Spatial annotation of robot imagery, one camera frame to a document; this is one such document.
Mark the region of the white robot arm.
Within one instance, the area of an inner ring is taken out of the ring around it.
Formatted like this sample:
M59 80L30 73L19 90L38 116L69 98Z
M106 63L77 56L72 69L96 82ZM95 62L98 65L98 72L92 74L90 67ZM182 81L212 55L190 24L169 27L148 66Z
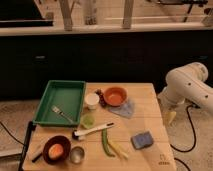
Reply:
M213 114L213 87L205 83L207 78L208 69L200 62L172 69L166 74L166 86L157 96L165 125L174 120L175 108L185 100Z

